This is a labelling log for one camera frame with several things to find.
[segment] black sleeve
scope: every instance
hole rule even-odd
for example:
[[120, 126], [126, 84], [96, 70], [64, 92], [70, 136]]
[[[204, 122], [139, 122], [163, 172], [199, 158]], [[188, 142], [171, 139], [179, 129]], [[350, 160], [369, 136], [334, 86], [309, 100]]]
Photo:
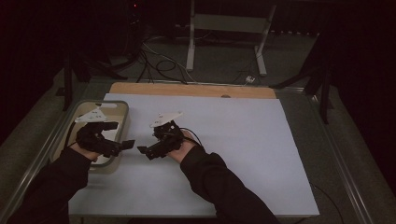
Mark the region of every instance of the black sleeve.
[[266, 204], [230, 171], [216, 153], [194, 147], [180, 164], [192, 190], [213, 203], [218, 217], [232, 223], [278, 224]]
[[68, 201], [87, 186], [90, 164], [75, 150], [65, 148], [58, 160], [37, 174], [7, 224], [68, 223]]

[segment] gray floor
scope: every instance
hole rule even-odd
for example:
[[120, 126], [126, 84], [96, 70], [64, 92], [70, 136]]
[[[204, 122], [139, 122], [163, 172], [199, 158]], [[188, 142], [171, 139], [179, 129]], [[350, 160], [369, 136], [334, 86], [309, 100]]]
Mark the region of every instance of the gray floor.
[[[247, 39], [236, 44], [199, 44], [195, 51], [194, 71], [189, 82], [268, 86], [294, 76], [315, 43], [315, 39], [300, 35], [270, 35], [264, 48], [264, 60], [268, 76], [257, 75], [253, 43]], [[147, 42], [147, 51], [155, 51], [185, 65], [188, 39], [154, 38]], [[152, 64], [164, 57], [147, 53]], [[170, 63], [161, 64], [162, 68]], [[128, 81], [136, 81], [143, 64], [135, 63], [120, 71]], [[155, 82], [163, 79], [151, 71]], [[181, 79], [179, 70], [166, 75]], [[247, 76], [255, 77], [253, 83], [246, 83]], [[101, 99], [115, 82], [108, 77], [97, 75], [89, 84], [75, 83], [75, 102], [78, 99]], [[299, 149], [308, 179], [318, 186], [313, 192], [320, 216], [310, 217], [301, 223], [342, 223], [339, 209], [345, 223], [394, 223], [396, 220], [396, 200], [378, 171], [359, 131], [340, 101], [337, 89], [331, 89], [332, 108], [329, 110], [329, 125], [323, 125], [318, 118], [317, 104], [311, 97], [300, 92], [306, 80], [301, 80], [277, 91], [276, 96], [284, 106], [290, 128]], [[0, 147], [0, 210], [7, 208], [9, 200], [15, 200], [13, 192], [18, 189], [24, 173], [30, 169], [35, 156], [42, 156], [41, 148], [50, 144], [52, 128], [62, 122], [65, 112], [63, 98], [55, 96], [62, 87], [62, 73], [55, 78], [54, 86], [46, 92], [35, 107]], [[369, 216], [360, 214], [355, 207], [356, 200], [364, 203]], [[127, 223], [128, 217], [71, 217], [71, 223]], [[282, 223], [295, 223], [299, 218], [281, 217]]]

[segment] white connector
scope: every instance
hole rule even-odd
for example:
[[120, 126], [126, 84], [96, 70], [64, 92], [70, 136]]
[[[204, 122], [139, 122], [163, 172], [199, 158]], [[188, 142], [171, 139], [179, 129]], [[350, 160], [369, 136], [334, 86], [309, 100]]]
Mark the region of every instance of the white connector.
[[246, 78], [246, 82], [247, 82], [247, 83], [253, 83], [255, 79], [256, 79], [255, 77], [248, 76], [248, 77]]

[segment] right hand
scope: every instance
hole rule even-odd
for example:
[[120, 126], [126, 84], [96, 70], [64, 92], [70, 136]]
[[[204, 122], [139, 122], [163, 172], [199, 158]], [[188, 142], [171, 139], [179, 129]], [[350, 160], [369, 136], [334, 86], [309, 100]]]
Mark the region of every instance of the right hand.
[[[184, 136], [193, 139], [192, 135], [190, 132], [188, 131], [182, 131]], [[195, 144], [187, 139], [184, 139], [183, 143], [181, 144], [181, 147], [179, 150], [175, 149], [172, 150], [170, 152], [168, 152], [166, 155], [172, 159], [174, 159], [175, 161], [177, 161], [178, 163], [181, 163], [184, 159], [184, 157], [186, 157], [187, 153], [190, 152], [190, 150], [195, 146]]]

